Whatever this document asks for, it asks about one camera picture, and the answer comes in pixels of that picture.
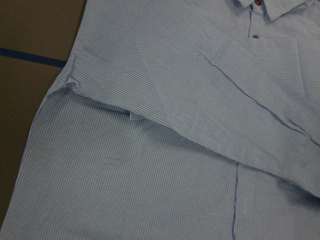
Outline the blue striped button shirt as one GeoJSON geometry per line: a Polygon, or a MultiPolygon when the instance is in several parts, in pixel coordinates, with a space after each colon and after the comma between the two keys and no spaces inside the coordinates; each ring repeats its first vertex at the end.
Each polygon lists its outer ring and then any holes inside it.
{"type": "Polygon", "coordinates": [[[3,240],[317,240],[320,3],[89,0],[3,240]]]}

